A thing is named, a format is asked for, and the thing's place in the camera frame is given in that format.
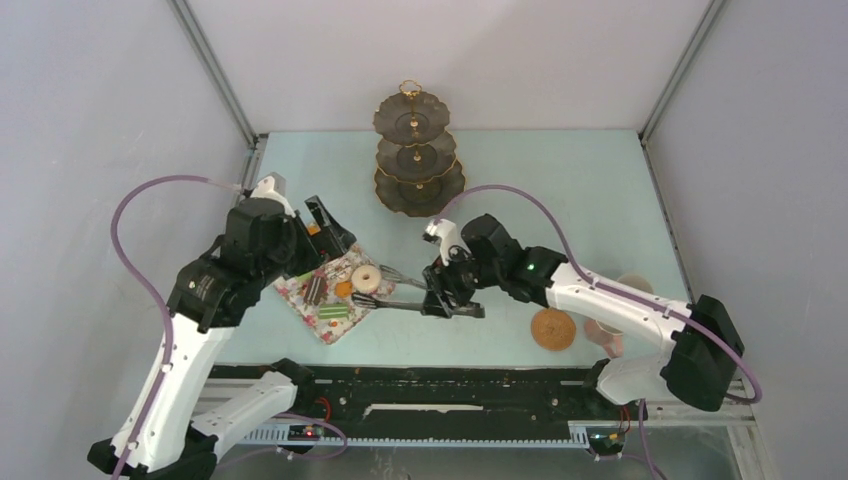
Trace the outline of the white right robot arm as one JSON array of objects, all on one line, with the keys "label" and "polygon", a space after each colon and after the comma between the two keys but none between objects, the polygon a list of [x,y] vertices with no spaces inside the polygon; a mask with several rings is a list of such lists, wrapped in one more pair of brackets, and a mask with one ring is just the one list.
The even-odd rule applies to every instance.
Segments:
[{"label": "white right robot arm", "polygon": [[620,405],[672,396],[696,409],[715,412],[729,399],[744,344],[718,299],[673,301],[603,276],[590,276],[563,253],[523,247],[493,216],[458,228],[433,220],[423,238],[439,255],[423,271],[428,293],[423,314],[449,318],[472,298],[497,287],[512,299],[576,313],[652,344],[654,353],[598,361],[581,392],[585,411],[606,418]]}]

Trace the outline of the stainless steel serving tongs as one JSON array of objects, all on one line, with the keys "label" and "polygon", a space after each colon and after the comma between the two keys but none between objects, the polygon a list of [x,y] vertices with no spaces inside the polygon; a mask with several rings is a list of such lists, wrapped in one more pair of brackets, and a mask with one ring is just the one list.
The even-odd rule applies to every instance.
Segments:
[{"label": "stainless steel serving tongs", "polygon": [[423,280],[412,278],[383,264],[379,264],[377,269],[382,279],[381,287],[378,288],[376,293],[353,293],[351,300],[355,306],[368,310],[392,309],[417,313],[422,311],[423,304],[421,302],[398,300],[393,297],[393,294],[398,286],[426,291],[427,285]]}]

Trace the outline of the green striped cake slice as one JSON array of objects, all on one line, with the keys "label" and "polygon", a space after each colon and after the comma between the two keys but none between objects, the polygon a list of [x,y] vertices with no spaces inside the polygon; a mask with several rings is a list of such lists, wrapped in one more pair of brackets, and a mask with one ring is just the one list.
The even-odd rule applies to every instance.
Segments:
[{"label": "green striped cake slice", "polygon": [[347,303],[324,304],[318,308],[318,318],[322,321],[341,321],[350,315],[350,305]]}]

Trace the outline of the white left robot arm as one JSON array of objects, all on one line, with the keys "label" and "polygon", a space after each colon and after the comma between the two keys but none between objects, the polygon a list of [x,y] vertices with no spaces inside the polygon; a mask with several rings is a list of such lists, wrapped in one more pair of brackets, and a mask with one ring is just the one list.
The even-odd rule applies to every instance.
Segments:
[{"label": "white left robot arm", "polygon": [[111,478],[207,479],[266,420],[314,408],[313,372],[284,359],[220,407],[194,412],[218,355],[263,290],[279,278],[310,273],[355,244],[315,196],[306,200],[318,227],[311,232],[284,189],[283,177],[270,174],[242,190],[211,247],[179,271],[168,297],[154,295],[164,330],[150,373],[121,429],[88,453]]}]

